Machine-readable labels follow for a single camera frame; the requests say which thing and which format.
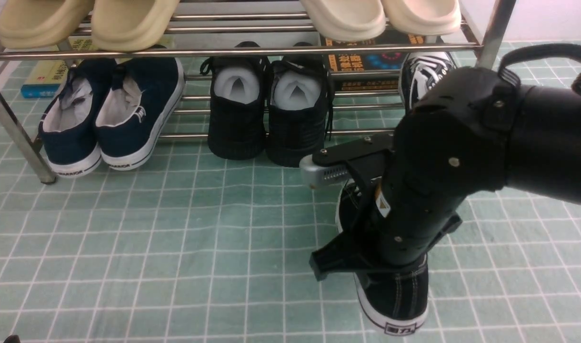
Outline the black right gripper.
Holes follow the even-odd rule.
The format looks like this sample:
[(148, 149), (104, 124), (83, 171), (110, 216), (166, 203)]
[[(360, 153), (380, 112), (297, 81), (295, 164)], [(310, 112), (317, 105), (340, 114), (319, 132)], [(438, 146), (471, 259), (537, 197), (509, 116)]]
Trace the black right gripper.
[(319, 282), (352, 273), (391, 282), (419, 269), (422, 256), (458, 228), (468, 195), (505, 184), (507, 142), (521, 79), (502, 68), (462, 67), (445, 76), (400, 121), (383, 166), (364, 157), (347, 167), (361, 199), (350, 227), (312, 252)]

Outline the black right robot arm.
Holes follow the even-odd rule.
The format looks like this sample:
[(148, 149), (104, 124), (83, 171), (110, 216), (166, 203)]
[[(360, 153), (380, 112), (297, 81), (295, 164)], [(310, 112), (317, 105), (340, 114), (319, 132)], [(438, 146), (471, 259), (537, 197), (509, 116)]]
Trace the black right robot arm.
[(581, 96), (462, 67), (395, 129), (391, 164), (346, 237), (349, 271), (408, 268), (462, 223), (469, 195), (504, 187), (581, 205)]

